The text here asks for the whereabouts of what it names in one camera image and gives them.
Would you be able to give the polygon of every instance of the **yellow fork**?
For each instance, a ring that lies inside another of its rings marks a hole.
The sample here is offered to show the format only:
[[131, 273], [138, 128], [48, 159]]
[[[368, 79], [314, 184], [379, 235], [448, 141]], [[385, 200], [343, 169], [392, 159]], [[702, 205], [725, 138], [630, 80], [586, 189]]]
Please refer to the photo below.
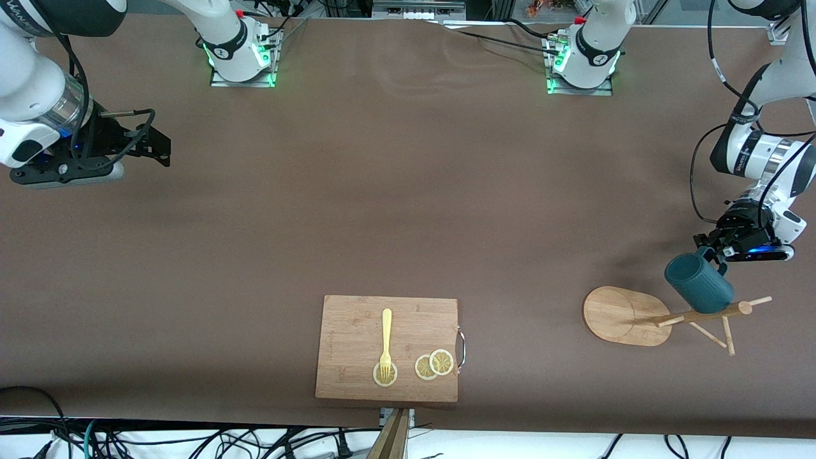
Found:
[[391, 341], [391, 310], [383, 310], [383, 353], [379, 356], [379, 379], [387, 381], [391, 377], [391, 355], [388, 345]]

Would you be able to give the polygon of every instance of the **wooden peg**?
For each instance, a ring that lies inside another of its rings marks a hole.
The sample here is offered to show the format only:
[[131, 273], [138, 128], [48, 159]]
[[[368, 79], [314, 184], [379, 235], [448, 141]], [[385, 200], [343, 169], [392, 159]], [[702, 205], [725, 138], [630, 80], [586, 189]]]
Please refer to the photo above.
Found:
[[725, 349], [726, 344], [724, 342], [720, 341], [720, 338], [712, 335], [711, 333], [708, 332], [708, 330], [706, 330], [705, 328], [700, 327], [698, 324], [696, 324], [694, 322], [689, 322], [689, 325], [694, 327], [694, 329], [697, 330], [698, 332], [705, 335], [709, 340], [714, 341], [718, 346]]
[[667, 327], [669, 325], [673, 325], [675, 323], [679, 323], [679, 322], [682, 322], [684, 320], [685, 320], [685, 317], [683, 317], [683, 315], [681, 314], [681, 315], [679, 315], [679, 316], [677, 316], [675, 318], [664, 320], [661, 323], [656, 323], [655, 325], [657, 325], [659, 328]]
[[773, 300], [770, 296], [763, 296], [762, 298], [757, 298], [755, 300], [751, 300], [748, 302], [751, 306], [761, 305], [762, 303], [770, 303]]
[[722, 316], [722, 327], [725, 329], [725, 342], [728, 344], [728, 355], [734, 356], [734, 338], [731, 337], [731, 326], [728, 317]]
[[735, 315], [749, 315], [753, 312], [753, 306], [750, 301], [740, 301], [738, 303], [731, 303], [720, 312], [714, 314], [703, 314], [697, 311], [686, 311], [679, 314], [661, 315], [652, 318], [652, 322], [658, 327], [665, 327], [666, 325], [673, 325], [674, 323], [688, 323], [688, 322], [702, 322], [703, 320], [717, 319], [718, 317], [731, 317]]

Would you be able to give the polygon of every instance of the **mug handle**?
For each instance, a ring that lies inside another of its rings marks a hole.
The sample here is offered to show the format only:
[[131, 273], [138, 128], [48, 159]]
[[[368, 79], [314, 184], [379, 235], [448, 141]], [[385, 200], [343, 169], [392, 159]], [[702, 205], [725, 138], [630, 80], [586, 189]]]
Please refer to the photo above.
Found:
[[715, 253], [714, 249], [709, 246], [702, 246], [697, 249], [697, 255], [700, 255], [705, 261], [711, 262], [714, 261], [717, 263], [717, 270], [716, 272], [720, 274], [720, 276], [725, 277], [725, 273], [728, 272], [728, 261], [725, 259], [720, 259]]

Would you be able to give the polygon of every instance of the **wooden cutting board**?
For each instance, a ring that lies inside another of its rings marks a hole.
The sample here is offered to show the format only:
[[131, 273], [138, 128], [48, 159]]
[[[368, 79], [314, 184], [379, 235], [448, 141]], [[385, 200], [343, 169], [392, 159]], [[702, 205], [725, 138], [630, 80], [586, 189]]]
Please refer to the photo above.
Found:
[[[389, 387], [380, 387], [372, 372], [383, 352], [382, 317], [386, 308], [392, 311], [390, 354], [397, 366], [397, 380]], [[420, 355], [444, 349], [454, 355], [456, 365], [458, 324], [457, 300], [327, 295], [323, 301], [315, 396], [455, 402], [459, 397], [456, 368], [424, 381], [416, 375], [414, 363]]]

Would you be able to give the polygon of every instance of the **blue light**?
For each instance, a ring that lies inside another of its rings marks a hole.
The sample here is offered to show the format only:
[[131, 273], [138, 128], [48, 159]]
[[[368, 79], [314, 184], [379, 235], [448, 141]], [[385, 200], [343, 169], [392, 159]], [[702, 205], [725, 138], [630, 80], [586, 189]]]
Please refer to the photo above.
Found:
[[777, 248], [774, 246], [759, 246], [754, 247], [753, 249], [749, 250], [748, 253], [757, 253], [757, 252], [773, 252]]

